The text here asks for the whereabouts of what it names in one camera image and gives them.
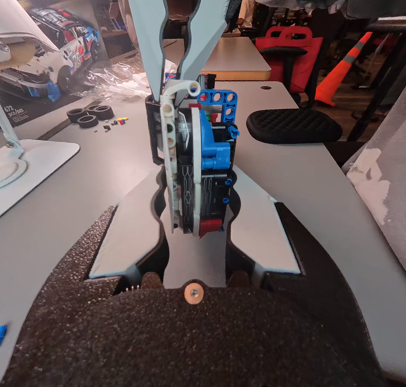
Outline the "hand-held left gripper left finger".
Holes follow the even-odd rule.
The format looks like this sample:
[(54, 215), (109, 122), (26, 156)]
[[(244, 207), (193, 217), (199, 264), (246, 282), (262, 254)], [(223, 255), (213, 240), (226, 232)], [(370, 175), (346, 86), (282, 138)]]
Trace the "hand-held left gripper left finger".
[(124, 277), (130, 286), (146, 273), (163, 281), (169, 244), (161, 215), (166, 207), (165, 169), (152, 171), (118, 204), (101, 241), (90, 279)]

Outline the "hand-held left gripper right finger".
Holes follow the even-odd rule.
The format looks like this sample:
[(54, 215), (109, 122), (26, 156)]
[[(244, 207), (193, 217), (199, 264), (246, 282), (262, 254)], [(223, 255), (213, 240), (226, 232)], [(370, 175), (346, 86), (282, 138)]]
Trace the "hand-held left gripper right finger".
[(277, 201), (239, 167), (233, 168), (233, 217), (227, 228), (226, 262), (262, 283), (267, 273), (300, 275), (301, 267), (277, 211)]

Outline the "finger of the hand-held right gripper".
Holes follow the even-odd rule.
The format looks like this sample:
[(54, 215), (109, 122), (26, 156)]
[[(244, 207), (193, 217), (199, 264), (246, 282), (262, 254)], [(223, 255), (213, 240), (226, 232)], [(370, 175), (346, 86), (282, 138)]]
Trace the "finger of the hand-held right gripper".
[(143, 66), (155, 102), (160, 101), (165, 69), (163, 31), (166, 0), (128, 0)]
[(187, 23), (185, 55), (177, 79), (196, 80), (226, 29), (230, 0), (194, 0), (194, 11)]

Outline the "white curved wheel arch piece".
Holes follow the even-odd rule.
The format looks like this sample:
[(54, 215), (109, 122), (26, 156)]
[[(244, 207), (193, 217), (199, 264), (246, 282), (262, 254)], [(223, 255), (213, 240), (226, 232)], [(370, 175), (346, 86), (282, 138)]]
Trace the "white curved wheel arch piece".
[(177, 174), (175, 126), (177, 110), (174, 105), (177, 93), (180, 92), (180, 100), (183, 100), (187, 95), (196, 97), (200, 90), (200, 84), (195, 80), (170, 78), (160, 95), (161, 131), (167, 183)]

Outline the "brick-built toy race car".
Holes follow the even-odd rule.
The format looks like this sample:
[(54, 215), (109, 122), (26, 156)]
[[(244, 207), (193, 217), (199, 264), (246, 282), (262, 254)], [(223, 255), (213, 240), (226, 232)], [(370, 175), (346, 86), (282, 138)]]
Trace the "brick-built toy race car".
[[(164, 73), (163, 89), (170, 78), (175, 74)], [(166, 178), (172, 231), (179, 228), (199, 238), (224, 230), (240, 135), (235, 124), (237, 94), (215, 89), (215, 78), (214, 74), (199, 75), (201, 90), (196, 97), (180, 100), (177, 93), (177, 174), (169, 183)], [(150, 95), (145, 106), (153, 161), (165, 167), (160, 103)]]

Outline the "grey desk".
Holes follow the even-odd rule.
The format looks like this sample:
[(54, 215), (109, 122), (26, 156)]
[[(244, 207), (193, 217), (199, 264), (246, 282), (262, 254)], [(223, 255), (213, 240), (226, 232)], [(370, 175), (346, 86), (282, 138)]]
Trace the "grey desk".
[[(256, 110), (295, 105), (282, 85), (217, 81), (238, 95), (235, 164), (289, 210), (333, 258), (366, 320), (390, 378), (405, 381), (405, 271), (377, 223), (329, 151), (319, 145), (268, 145), (246, 128)], [(143, 98), (113, 103), (129, 117), (109, 133), (69, 125), (53, 141), (80, 151), (1, 217), (1, 378), (26, 315), (71, 246), (109, 207), (157, 166)]]

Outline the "grey table with wooden edge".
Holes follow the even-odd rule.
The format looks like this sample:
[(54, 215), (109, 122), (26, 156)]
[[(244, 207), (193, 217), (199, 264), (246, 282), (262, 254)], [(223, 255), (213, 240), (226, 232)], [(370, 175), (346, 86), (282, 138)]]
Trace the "grey table with wooden edge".
[(267, 81), (271, 68), (247, 37), (220, 38), (201, 70), (216, 81)]

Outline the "clear plastic bag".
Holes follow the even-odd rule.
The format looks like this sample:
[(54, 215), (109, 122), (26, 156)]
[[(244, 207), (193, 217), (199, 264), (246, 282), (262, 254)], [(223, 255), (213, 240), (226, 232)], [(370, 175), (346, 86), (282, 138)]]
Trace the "clear plastic bag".
[(147, 97), (151, 88), (141, 57), (137, 55), (108, 67), (88, 70), (69, 92), (82, 98), (113, 101)]

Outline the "race car printed toy box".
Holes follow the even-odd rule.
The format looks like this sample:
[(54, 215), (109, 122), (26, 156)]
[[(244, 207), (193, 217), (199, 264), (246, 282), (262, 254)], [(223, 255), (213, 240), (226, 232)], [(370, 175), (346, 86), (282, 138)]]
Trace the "race car printed toy box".
[(1, 55), (35, 53), (1, 65), (1, 107), (15, 128), (79, 99), (92, 68), (107, 60), (91, 0), (1, 0)]

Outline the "red bag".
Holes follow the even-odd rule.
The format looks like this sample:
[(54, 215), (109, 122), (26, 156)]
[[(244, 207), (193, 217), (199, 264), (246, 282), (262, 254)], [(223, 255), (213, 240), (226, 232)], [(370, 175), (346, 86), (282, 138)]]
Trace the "red bag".
[[(255, 47), (258, 51), (274, 46), (292, 46), (306, 49), (306, 55), (295, 58), (290, 91), (300, 94), (305, 91), (313, 67), (316, 63), (323, 38), (314, 38), (306, 26), (272, 26), (264, 37), (257, 37)], [(283, 83), (283, 60), (281, 57), (262, 55), (271, 68), (268, 81)]]

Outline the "orange traffic cone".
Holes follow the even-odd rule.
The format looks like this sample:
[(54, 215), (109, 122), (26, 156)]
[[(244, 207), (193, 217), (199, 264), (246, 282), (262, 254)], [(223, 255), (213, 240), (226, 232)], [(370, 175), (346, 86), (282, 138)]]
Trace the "orange traffic cone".
[(361, 50), (373, 35), (373, 32), (368, 31), (357, 42), (357, 44), (344, 56), (344, 58), (332, 69), (332, 71), (322, 80), (317, 86), (315, 100), (324, 105), (334, 107), (332, 101), (336, 91), (342, 83), (344, 77), (348, 74), (351, 66), (360, 54)]

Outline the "grey paint-splattered clothing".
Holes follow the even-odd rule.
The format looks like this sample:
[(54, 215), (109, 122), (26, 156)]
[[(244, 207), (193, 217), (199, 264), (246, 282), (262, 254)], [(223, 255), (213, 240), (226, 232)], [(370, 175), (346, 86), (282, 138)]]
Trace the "grey paint-splattered clothing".
[(372, 138), (342, 171), (388, 240), (405, 242), (405, 89)]

